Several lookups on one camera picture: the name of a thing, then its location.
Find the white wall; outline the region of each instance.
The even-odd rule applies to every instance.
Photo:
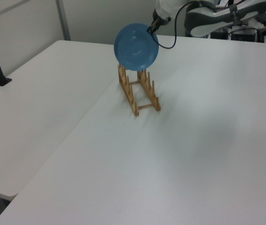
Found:
[[[63,0],[72,41],[113,44],[119,30],[129,23],[153,21],[156,0]],[[184,36],[184,11],[179,15],[177,30]],[[174,35],[174,22],[157,34]]]
[[[55,0],[30,0],[0,15],[0,65],[8,75],[63,40]]]

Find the white tabletop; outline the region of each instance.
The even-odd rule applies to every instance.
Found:
[[[180,37],[149,71],[161,111],[116,77],[0,225],[266,224],[266,45]]]
[[[0,197],[13,199],[115,77],[110,45],[58,41],[0,87]]]

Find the black cord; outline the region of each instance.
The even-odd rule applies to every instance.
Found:
[[[175,47],[176,42],[177,42],[177,19],[178,19],[179,13],[182,11],[183,8],[185,8],[186,6],[188,6],[188,5],[190,5],[190,4],[194,3],[194,2],[196,2],[196,1],[190,1],[190,2],[186,3],[186,4],[183,5],[183,6],[179,9],[179,11],[177,12],[177,15],[176,15],[176,18],[175,18],[175,42],[174,42],[174,44],[172,45],[172,47],[165,47],[165,46],[159,44],[159,42],[156,41],[156,39],[155,39],[154,36],[153,36],[152,26],[150,27],[150,32],[151,32],[152,39],[156,42],[156,44],[158,44],[160,47],[165,48],[165,49],[172,49],[173,47]]]
[[[256,28],[241,28],[241,29],[237,29],[237,30],[231,31],[230,33],[228,33],[228,35],[231,36],[230,34],[233,34],[235,32],[242,31],[242,30],[255,30],[255,31],[258,31],[258,29],[256,29]]]

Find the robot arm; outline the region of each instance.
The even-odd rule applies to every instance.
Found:
[[[188,2],[191,0],[157,0],[151,32],[171,21],[177,11]],[[186,10],[184,26],[195,37],[205,36],[225,26],[240,24],[242,20],[266,12],[266,0],[245,0],[220,12],[216,12],[215,5],[208,0],[192,2]]]

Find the blue plate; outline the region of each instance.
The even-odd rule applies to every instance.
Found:
[[[147,29],[145,24],[131,23],[118,33],[114,41],[114,54],[123,67],[140,71],[155,61],[159,46]],[[153,37],[158,41],[156,34],[153,34]]]

